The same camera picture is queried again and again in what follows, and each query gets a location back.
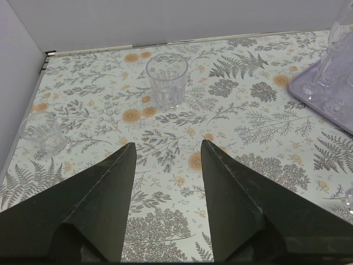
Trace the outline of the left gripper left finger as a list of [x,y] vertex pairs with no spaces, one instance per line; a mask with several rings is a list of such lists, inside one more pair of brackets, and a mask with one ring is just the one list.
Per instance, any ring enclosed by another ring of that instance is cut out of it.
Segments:
[[136,167],[129,143],[1,213],[1,261],[121,260]]

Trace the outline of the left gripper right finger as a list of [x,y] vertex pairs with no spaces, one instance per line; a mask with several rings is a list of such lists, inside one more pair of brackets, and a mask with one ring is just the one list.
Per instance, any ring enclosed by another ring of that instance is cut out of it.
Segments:
[[201,145],[214,260],[231,264],[349,264],[352,225]]

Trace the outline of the ribbed tumbler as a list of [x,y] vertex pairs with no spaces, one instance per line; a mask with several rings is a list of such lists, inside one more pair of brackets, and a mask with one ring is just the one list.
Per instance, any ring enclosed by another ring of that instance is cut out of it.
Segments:
[[345,205],[348,207],[349,213],[353,214],[353,186],[345,192]]

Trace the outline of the faint glass edge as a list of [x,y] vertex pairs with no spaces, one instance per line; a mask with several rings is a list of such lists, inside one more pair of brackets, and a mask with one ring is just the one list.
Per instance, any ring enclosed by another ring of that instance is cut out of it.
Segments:
[[19,135],[46,155],[54,156],[67,145],[55,116],[47,111],[28,115],[20,124]]

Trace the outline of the small glass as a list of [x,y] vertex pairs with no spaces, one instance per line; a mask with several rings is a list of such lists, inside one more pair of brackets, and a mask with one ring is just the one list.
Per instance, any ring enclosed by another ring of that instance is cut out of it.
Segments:
[[345,119],[352,112],[352,76],[342,78],[330,93],[324,111],[333,119]]

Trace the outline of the champagne flute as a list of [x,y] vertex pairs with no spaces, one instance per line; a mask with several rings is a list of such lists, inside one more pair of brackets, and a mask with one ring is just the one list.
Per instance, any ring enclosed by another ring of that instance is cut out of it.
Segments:
[[334,62],[350,61],[352,47],[352,1],[345,1],[335,17],[328,37],[328,47],[323,55],[318,71],[311,80],[301,82],[303,98],[310,102],[319,101],[325,96],[325,88],[336,84],[340,74]]

